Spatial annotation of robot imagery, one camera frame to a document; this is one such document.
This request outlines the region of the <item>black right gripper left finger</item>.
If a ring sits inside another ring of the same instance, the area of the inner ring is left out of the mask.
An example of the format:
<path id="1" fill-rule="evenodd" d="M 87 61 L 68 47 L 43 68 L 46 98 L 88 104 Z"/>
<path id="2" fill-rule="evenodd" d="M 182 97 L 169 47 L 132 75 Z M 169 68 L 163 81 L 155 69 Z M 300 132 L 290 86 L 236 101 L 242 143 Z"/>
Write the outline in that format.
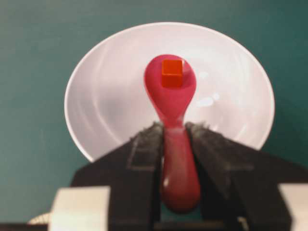
<path id="1" fill-rule="evenodd" d="M 163 126 L 153 123 L 122 146 L 80 168 L 71 187 L 109 186 L 109 224 L 160 220 Z"/>

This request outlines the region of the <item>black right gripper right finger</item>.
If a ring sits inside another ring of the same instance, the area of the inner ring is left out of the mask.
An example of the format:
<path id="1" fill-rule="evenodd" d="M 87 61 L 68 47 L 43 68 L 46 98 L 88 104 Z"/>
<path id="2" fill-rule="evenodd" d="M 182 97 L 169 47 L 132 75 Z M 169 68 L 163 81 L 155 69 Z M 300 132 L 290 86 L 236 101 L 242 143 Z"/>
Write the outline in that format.
<path id="1" fill-rule="evenodd" d="M 290 229 L 295 224 L 280 184 L 306 184 L 308 170 L 296 163 L 225 138 L 203 125 L 185 125 L 201 184 L 203 218 L 238 217 L 250 229 Z"/>

